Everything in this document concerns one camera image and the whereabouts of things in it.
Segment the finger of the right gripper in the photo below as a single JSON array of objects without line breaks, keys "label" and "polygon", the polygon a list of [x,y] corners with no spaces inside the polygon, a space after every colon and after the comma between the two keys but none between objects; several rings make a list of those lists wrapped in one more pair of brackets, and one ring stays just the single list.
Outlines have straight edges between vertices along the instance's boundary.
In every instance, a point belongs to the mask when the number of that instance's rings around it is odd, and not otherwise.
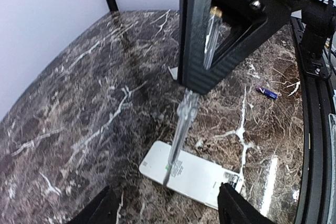
[{"label": "finger of the right gripper", "polygon": [[180,0],[180,45],[178,63],[178,82],[186,88],[195,88],[196,79],[192,75],[191,31],[193,0]]},{"label": "finger of the right gripper", "polygon": [[275,34],[290,18],[274,17],[222,17],[216,50],[208,70],[203,67],[204,49],[209,14],[192,17],[191,54],[194,57],[192,75],[199,94],[209,93],[260,45]]}]

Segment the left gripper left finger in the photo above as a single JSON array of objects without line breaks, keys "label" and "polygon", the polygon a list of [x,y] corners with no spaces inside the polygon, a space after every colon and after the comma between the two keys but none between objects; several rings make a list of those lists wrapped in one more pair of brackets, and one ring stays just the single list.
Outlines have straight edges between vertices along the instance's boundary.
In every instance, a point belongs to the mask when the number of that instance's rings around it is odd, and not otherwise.
[{"label": "left gripper left finger", "polygon": [[68,224],[117,222],[117,197],[110,186],[98,193]]}]

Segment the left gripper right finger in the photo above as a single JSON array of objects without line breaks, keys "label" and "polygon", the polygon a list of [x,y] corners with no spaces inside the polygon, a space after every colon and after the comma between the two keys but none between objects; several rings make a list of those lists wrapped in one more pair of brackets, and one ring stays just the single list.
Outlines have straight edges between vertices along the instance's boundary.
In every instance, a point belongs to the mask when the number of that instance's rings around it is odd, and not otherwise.
[{"label": "left gripper right finger", "polygon": [[259,213],[229,183],[221,183],[217,203],[220,224],[274,224],[270,219]]}]

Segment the clear test screwdriver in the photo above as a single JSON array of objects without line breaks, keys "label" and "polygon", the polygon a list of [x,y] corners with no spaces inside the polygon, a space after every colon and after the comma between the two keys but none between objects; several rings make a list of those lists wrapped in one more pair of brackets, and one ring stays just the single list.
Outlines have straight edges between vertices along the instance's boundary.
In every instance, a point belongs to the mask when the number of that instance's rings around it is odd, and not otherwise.
[{"label": "clear test screwdriver", "polygon": [[[222,17],[223,12],[219,7],[211,7],[204,49],[203,67],[206,70],[210,68],[214,58]],[[199,97],[200,95],[198,93],[186,89],[183,100],[178,105],[177,114],[179,117],[166,166],[167,172],[163,180],[164,186],[169,182],[173,166],[178,160],[190,126],[197,115]]]}]

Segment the white battery cover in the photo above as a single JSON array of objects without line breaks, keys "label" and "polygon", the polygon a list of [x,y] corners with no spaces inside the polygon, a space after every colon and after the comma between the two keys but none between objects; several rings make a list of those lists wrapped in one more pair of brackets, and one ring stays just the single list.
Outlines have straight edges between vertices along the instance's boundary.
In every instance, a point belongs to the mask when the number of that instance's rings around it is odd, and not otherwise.
[{"label": "white battery cover", "polygon": [[169,73],[173,80],[177,80],[178,78],[178,67],[168,67]]}]

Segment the white remote control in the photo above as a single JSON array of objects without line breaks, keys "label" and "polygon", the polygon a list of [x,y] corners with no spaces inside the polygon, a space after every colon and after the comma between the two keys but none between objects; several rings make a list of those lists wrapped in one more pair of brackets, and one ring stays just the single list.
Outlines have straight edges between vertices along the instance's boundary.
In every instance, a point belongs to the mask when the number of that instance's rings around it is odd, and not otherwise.
[{"label": "white remote control", "polygon": [[[170,150],[171,145],[155,141],[139,166],[140,173],[159,184],[163,184]],[[208,207],[218,209],[217,196],[221,183],[225,181],[225,172],[239,175],[235,190],[240,192],[244,182],[242,174],[224,169],[216,163],[186,151],[181,151],[173,166],[167,188]]]}]

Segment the blue AAA battery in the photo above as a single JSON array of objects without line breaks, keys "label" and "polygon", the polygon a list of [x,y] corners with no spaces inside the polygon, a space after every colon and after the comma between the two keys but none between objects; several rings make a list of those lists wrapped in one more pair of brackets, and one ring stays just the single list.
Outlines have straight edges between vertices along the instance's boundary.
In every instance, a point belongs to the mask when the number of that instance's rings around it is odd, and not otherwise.
[{"label": "blue AAA battery", "polygon": [[257,86],[257,91],[265,96],[267,96],[270,99],[277,100],[278,95],[264,87]]}]

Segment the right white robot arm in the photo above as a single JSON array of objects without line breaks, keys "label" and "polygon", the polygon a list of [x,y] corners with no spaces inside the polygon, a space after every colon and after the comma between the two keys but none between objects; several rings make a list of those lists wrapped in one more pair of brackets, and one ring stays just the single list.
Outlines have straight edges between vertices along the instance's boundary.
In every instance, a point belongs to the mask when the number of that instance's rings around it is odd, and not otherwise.
[{"label": "right white robot arm", "polygon": [[[222,12],[228,37],[213,43],[209,68],[204,66],[211,9]],[[180,0],[180,58],[177,80],[199,94],[209,93],[245,58],[301,11],[306,26],[302,45],[310,56],[320,56],[335,30],[333,0]]]}]

